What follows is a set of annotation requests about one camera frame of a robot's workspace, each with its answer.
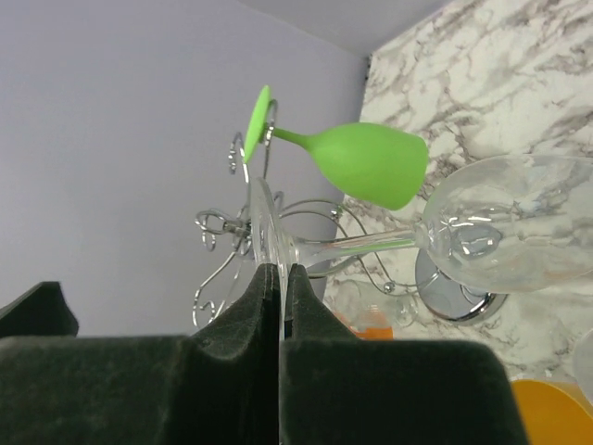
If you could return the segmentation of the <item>orange wine glass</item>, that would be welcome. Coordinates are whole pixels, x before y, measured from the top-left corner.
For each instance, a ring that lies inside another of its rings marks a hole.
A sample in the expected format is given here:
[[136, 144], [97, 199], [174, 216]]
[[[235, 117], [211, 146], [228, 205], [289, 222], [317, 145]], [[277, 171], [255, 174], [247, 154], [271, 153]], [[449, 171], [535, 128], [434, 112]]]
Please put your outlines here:
[[530, 444], [592, 445], [592, 404], [575, 383], [511, 382]]
[[361, 281], [342, 282], [331, 305], [332, 312], [356, 337], [392, 340], [394, 332], [386, 316], [385, 295]]

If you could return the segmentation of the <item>green wine glass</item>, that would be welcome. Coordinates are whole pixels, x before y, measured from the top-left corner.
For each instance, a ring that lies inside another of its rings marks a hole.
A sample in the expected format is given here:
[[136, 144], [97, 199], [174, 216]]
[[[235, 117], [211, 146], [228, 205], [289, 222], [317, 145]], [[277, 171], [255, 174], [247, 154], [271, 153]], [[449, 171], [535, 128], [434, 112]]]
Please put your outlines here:
[[335, 188], [388, 210], [404, 208], [423, 185], [429, 154], [418, 135], [368, 122], [299, 134], [268, 120], [270, 109], [277, 109], [277, 102], [265, 85], [246, 129], [242, 161], [249, 162], [259, 145], [282, 139], [303, 148]]

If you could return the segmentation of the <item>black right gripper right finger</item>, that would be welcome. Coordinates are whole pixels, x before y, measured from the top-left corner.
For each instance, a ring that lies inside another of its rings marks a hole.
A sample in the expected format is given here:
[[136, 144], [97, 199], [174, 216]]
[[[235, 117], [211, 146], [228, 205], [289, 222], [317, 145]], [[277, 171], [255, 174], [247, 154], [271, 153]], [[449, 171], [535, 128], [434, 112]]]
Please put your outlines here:
[[525, 444], [504, 368], [483, 344], [362, 340], [294, 265], [280, 347], [285, 444]]

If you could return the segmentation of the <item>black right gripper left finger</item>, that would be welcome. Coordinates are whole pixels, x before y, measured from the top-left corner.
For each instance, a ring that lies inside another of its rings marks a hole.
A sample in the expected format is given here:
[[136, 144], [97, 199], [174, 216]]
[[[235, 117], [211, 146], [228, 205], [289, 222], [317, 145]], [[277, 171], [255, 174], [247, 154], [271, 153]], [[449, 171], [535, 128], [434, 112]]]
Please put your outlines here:
[[1, 310], [5, 444], [275, 444], [280, 290], [261, 265], [193, 336], [80, 337], [57, 282]]

